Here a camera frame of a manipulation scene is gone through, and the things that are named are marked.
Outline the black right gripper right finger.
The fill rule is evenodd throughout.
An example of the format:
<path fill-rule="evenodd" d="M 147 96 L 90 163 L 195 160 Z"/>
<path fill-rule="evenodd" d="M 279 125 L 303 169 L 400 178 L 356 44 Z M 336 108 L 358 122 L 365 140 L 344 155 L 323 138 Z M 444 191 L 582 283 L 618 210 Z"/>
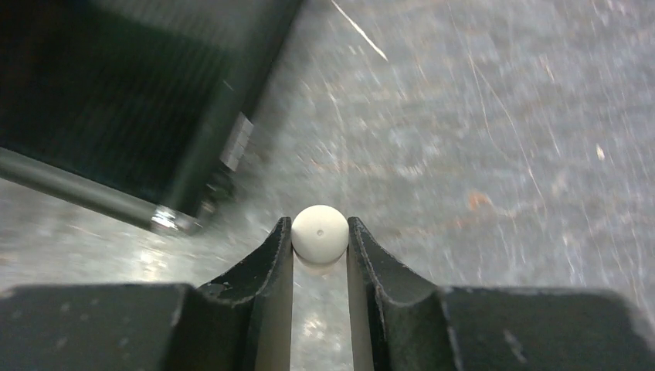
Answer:
<path fill-rule="evenodd" d="M 348 218 L 348 305 L 356 370 L 444 370 L 446 319 L 437 286 Z"/>

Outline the white cap with brush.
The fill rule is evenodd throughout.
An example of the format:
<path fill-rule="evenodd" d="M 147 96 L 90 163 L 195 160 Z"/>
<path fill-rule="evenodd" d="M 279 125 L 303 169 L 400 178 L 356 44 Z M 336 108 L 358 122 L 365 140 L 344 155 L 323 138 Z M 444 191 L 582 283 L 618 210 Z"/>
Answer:
<path fill-rule="evenodd" d="M 344 215 L 326 205 L 314 205 L 297 214 L 291 225 L 296 254 L 310 264 L 332 264 L 348 247 L 349 227 Z"/>

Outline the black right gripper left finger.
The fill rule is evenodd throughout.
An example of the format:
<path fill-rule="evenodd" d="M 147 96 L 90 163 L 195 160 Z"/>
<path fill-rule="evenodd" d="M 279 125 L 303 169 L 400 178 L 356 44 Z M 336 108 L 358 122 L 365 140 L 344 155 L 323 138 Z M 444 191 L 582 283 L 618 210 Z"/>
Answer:
<path fill-rule="evenodd" d="M 225 273 L 199 287 L 213 306 L 211 328 L 225 370 L 288 370 L 294 257 L 291 219 Z"/>

